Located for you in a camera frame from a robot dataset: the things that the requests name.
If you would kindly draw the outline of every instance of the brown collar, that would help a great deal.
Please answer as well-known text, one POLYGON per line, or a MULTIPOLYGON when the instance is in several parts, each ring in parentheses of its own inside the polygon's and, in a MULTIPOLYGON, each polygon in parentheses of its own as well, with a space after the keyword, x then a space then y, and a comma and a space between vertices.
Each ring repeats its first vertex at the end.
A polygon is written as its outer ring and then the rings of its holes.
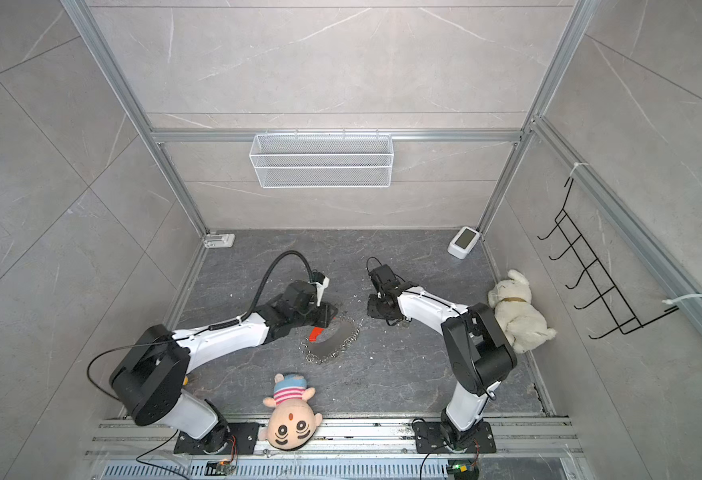
POLYGON ((505 299, 501 300, 501 302, 524 302, 527 303, 527 300, 523 298, 519 298, 518 296, 507 296, 505 299))

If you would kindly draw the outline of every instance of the striped shirt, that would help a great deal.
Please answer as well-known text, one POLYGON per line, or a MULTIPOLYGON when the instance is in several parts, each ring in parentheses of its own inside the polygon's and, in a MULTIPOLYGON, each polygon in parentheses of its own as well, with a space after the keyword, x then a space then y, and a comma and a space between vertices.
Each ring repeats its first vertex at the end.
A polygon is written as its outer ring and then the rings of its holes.
POLYGON ((300 375, 290 373, 285 375, 284 379, 273 387, 273 399, 279 405, 279 403, 290 398, 303 398, 303 392, 306 391, 307 386, 306 379, 300 375))

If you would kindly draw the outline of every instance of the marble floor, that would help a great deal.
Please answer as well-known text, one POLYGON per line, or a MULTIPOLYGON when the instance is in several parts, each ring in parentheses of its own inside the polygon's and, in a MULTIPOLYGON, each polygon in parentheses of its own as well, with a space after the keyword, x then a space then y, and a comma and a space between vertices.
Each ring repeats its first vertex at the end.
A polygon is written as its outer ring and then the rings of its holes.
MULTIPOLYGON (((365 259, 377 256, 394 271, 443 298, 473 304, 493 286, 481 248, 464 260, 446 252, 452 230, 242 230, 229 249, 209 250, 177 328, 218 322, 245 311, 270 262, 284 250, 303 253, 311 267, 330 278, 325 299, 338 317, 361 322, 357 341, 338 359, 308 364, 299 341, 312 327, 282 339, 213 360, 190 375, 187 387, 209 398, 222 412, 260 413, 276 373, 300 372, 317 389, 318 412, 439 413, 455 378, 442 337, 419 322, 390 327, 366 315, 373 292, 365 259)), ((303 264, 287 257, 273 271, 261 302, 305 276, 303 264)), ((333 331, 330 326, 327 333, 333 331)), ((524 356, 497 390, 488 412, 535 413, 541 403, 524 356)))

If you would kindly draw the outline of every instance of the device screen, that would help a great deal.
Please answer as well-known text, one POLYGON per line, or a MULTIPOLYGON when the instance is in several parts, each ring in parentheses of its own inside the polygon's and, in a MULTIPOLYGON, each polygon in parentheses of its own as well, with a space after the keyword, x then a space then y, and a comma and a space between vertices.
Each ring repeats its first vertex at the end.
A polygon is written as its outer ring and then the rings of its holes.
POLYGON ((471 240, 474 239, 475 235, 476 234, 474 234, 474 232, 471 230, 463 230, 463 233, 458 237, 458 240, 455 241, 455 245, 465 249, 471 243, 471 240))

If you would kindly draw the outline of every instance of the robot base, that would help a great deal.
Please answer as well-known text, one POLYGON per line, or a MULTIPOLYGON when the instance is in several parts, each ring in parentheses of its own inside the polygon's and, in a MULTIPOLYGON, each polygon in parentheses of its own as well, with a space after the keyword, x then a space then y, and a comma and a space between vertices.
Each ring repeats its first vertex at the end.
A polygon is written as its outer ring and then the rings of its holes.
POLYGON ((415 433, 415 446, 418 453, 452 453, 465 450, 473 453, 476 450, 476 443, 479 444, 479 453, 496 453, 495 437, 492 435, 490 424, 484 421, 477 422, 471 429, 463 432, 461 437, 453 443, 449 450, 445 446, 442 429, 443 422, 414 422, 413 431, 415 433))
MULTIPOLYGON (((231 429, 227 433, 228 438, 236 437, 237 439, 237 452, 239 455, 252 455, 255 452, 255 442, 257 442, 257 432, 260 428, 259 423, 229 423, 228 428, 231 429)), ((231 454, 231 446, 233 442, 226 441, 223 445, 223 449, 220 450, 216 455, 229 455, 231 454)), ((185 432, 180 432, 177 437, 177 443, 173 453, 187 453, 190 455, 209 455, 205 452, 204 442, 202 440, 194 440, 191 436, 187 435, 185 432)))

